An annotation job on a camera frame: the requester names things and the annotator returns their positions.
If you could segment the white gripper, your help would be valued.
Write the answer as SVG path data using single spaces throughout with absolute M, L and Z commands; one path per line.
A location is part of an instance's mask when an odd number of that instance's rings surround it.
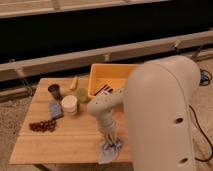
M 99 131 L 103 135 L 106 141 L 115 142 L 117 139 L 117 126 L 115 122 L 111 122 L 108 125 L 101 124 L 99 126 Z

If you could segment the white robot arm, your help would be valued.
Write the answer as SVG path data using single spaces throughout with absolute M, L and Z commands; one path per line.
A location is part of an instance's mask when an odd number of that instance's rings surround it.
M 124 87 L 87 105 L 101 130 L 112 130 L 112 110 L 124 108 L 134 171 L 196 171 L 189 103 L 199 66 L 185 56 L 139 65 Z

